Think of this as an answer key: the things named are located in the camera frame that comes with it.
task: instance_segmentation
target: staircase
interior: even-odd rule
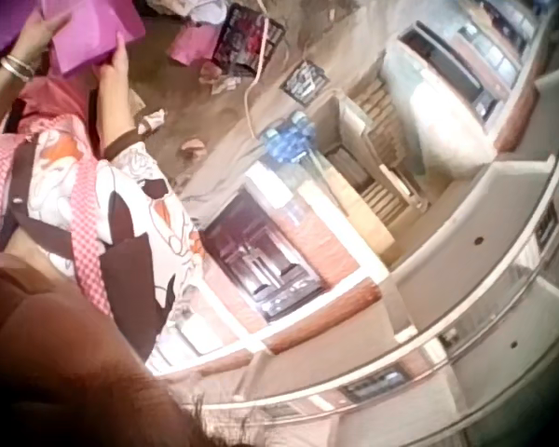
[[[369,186],[361,197],[385,226],[393,223],[408,207],[405,201],[377,182]]]
[[[406,148],[402,123],[387,86],[375,78],[353,101],[373,121],[367,134],[379,159],[390,168],[397,167],[406,157]]]

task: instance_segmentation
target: woman's hand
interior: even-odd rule
[[[135,129],[129,103],[129,55],[122,34],[116,35],[117,48],[112,63],[100,68],[100,123],[102,149]]]
[[[39,9],[35,9],[25,22],[19,39],[10,54],[15,58],[34,64],[41,54],[48,48],[52,37],[61,30],[71,19],[70,13],[63,14],[50,20],[44,20]]]

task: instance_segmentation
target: concrete floor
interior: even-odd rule
[[[240,3],[259,8],[255,0]],[[286,27],[287,33],[266,68],[261,87],[252,93],[252,102],[260,91],[284,74],[285,67],[301,59],[307,47],[322,39],[334,23],[356,9],[356,0],[267,0],[266,3],[271,16]],[[330,21],[330,9],[335,11],[333,21]],[[174,37],[185,26],[184,20],[162,16],[146,17],[143,21],[146,37],[130,48],[130,80],[147,105],[144,113],[162,107],[168,112],[166,125],[149,139],[147,147],[164,172],[174,178],[195,168],[180,153],[184,142],[199,138],[208,148],[215,147],[244,117],[243,96],[249,82],[234,91],[212,96],[211,87],[198,82],[198,67],[182,66],[167,55]]]

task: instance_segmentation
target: black strap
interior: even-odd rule
[[[25,111],[27,102],[17,98],[10,109],[10,114],[7,118],[7,123],[4,126],[4,133],[17,133],[19,130],[19,123],[22,120],[22,114]]]
[[[0,251],[5,249],[15,230],[20,226],[44,250],[64,259],[73,260],[73,242],[68,231],[29,217],[27,204],[36,146],[37,136],[31,142],[25,142],[19,146],[13,157],[7,213],[0,228]],[[111,200],[108,218],[112,241],[114,244],[118,244],[134,237],[134,234],[129,206],[116,192],[113,195],[115,197]]]

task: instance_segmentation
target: brown door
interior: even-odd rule
[[[246,192],[207,228],[203,242],[268,321],[292,312],[321,291],[319,277]]]

